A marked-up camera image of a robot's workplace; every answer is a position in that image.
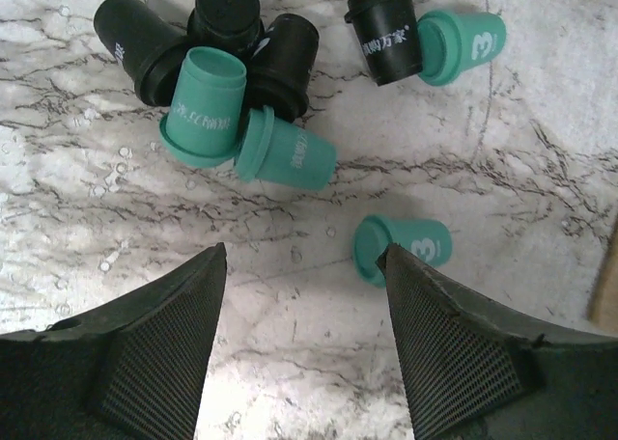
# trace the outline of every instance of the cup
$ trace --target cup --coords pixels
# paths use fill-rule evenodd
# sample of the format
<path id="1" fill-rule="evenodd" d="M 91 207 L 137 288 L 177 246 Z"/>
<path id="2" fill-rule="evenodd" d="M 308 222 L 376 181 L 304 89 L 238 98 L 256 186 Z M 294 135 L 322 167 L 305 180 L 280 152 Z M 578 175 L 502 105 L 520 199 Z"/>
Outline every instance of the cup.
<path id="1" fill-rule="evenodd" d="M 274 19 L 247 62 L 247 107 L 274 109 L 274 115 L 293 122 L 309 106 L 307 86 L 320 35 L 306 18 L 281 14 Z"/>
<path id="2" fill-rule="evenodd" d="M 187 32 L 199 44 L 244 60 L 264 35 L 260 0 L 195 0 Z"/>
<path id="3" fill-rule="evenodd" d="M 412 0 L 348 0 L 345 20 L 360 42 L 378 86 L 423 69 Z"/>
<path id="4" fill-rule="evenodd" d="M 453 241 L 448 228 L 436 220 L 396 220 L 383 215 L 367 216 L 356 228 L 352 259 L 358 275 L 380 288 L 386 286 L 376 265 L 389 244 L 400 244 L 429 266 L 449 261 Z"/>
<path id="5" fill-rule="evenodd" d="M 337 151 L 321 137 L 277 119 L 272 107 L 251 109 L 235 170 L 253 179 L 300 189 L 324 189 L 335 171 Z"/>
<path id="6" fill-rule="evenodd" d="M 454 81 L 462 71 L 490 62 L 506 42 L 506 26 L 496 14 L 431 11 L 418 21 L 423 50 L 421 79 L 432 86 Z"/>
<path id="7" fill-rule="evenodd" d="M 188 37 L 164 22 L 140 0 L 105 0 L 95 13 L 95 31 L 134 82 L 146 105 L 168 106 Z"/>
<path id="8" fill-rule="evenodd" d="M 212 47 L 189 50 L 159 127 L 165 146 L 199 168 L 234 158 L 245 85 L 246 68 L 232 54 Z"/>

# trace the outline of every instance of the black plastic part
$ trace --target black plastic part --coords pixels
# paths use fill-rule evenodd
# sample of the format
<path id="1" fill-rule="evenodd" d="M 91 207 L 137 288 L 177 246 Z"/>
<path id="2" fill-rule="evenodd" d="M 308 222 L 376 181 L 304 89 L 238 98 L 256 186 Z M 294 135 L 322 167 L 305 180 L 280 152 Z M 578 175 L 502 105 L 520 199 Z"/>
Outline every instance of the black plastic part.
<path id="1" fill-rule="evenodd" d="M 398 245 L 379 259 L 416 440 L 610 440 L 618 340 L 518 313 Z"/>
<path id="2" fill-rule="evenodd" d="M 412 0 L 349 0 L 345 16 L 352 23 L 379 86 L 423 70 L 423 57 Z"/>
<path id="3" fill-rule="evenodd" d="M 0 336 L 0 437 L 193 440 L 225 280 L 218 244 L 46 331 Z"/>
<path id="4" fill-rule="evenodd" d="M 260 0 L 195 0 L 187 32 L 196 43 L 246 60 L 264 35 Z"/>
<path id="5" fill-rule="evenodd" d="M 307 111 L 307 87 L 316 62 L 320 34 L 306 18 L 281 14 L 247 63 L 245 103 L 261 109 L 269 105 L 275 115 L 293 122 Z"/>
<path id="6" fill-rule="evenodd" d="M 140 0 L 105 0 L 95 13 L 95 31 L 134 82 L 147 105 L 168 106 L 186 52 L 192 44 Z"/>

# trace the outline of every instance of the number 3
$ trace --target number 3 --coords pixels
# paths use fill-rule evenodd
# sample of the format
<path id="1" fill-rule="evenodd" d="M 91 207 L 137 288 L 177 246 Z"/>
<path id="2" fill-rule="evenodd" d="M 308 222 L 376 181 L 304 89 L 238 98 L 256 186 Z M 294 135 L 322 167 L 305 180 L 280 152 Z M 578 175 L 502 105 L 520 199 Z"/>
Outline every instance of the number 3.
<path id="1" fill-rule="evenodd" d="M 493 48 L 493 38 L 490 32 L 485 32 L 482 35 L 476 35 L 472 41 L 472 60 L 476 61 L 477 58 L 485 58 Z"/>
<path id="2" fill-rule="evenodd" d="M 431 239 L 425 237 L 423 240 L 412 242 L 411 252 L 422 261 L 431 261 L 435 257 L 435 244 Z"/>

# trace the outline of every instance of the chinese characters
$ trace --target chinese characters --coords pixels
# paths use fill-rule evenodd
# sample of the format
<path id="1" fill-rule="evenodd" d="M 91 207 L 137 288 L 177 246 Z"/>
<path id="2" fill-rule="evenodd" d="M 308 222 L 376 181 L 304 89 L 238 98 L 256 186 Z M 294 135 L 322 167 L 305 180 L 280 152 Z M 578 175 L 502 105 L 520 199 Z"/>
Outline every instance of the chinese characters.
<path id="1" fill-rule="evenodd" d="M 230 117 L 221 119 L 209 117 L 208 115 L 201 115 L 197 112 L 189 112 L 188 108 L 182 103 L 176 104 L 176 107 L 174 107 L 172 112 L 183 117 L 188 122 L 192 124 L 197 124 L 198 126 L 201 126 L 205 129 L 226 130 L 230 128 L 231 124 Z"/>
<path id="2" fill-rule="evenodd" d="M 292 168 L 296 168 L 300 170 L 305 161 L 305 156 L 307 154 L 307 146 L 309 145 L 309 140 L 307 139 L 307 135 L 304 132 L 299 132 L 298 137 L 296 138 L 296 145 L 294 149 L 294 155 L 292 156 L 292 160 L 290 161 L 290 166 Z"/>
<path id="3" fill-rule="evenodd" d="M 114 46 L 114 57 L 119 64 L 121 64 L 125 59 L 125 49 L 120 45 L 119 42 L 117 42 L 116 46 Z"/>
<path id="4" fill-rule="evenodd" d="M 376 52 L 381 52 L 384 49 L 388 49 L 394 44 L 401 44 L 404 41 L 407 41 L 406 31 L 409 30 L 409 26 L 406 25 L 401 30 L 395 30 L 393 33 L 389 33 L 381 38 L 376 38 L 369 42 L 365 42 L 362 45 L 363 54 L 365 57 L 371 56 Z"/>

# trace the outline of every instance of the white marble floor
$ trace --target white marble floor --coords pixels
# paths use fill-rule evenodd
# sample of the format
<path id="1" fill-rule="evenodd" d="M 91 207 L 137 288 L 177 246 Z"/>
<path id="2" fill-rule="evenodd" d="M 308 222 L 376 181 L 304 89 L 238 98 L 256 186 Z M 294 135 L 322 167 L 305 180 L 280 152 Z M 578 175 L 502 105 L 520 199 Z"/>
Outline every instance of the white marble floor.
<path id="1" fill-rule="evenodd" d="M 346 0 L 262 0 L 320 29 L 306 127 L 340 151 L 322 193 L 196 171 L 163 110 L 98 41 L 102 0 L 0 0 L 0 332 L 43 329 L 225 241 L 229 279 L 198 438 L 401 440 L 412 432 L 385 292 L 351 233 L 372 211 L 452 230 L 441 270 L 588 327 L 618 198 L 618 0 L 416 0 L 500 13 L 491 66 L 441 89 L 366 74 Z M 146 0 L 183 23 L 192 0 Z"/>

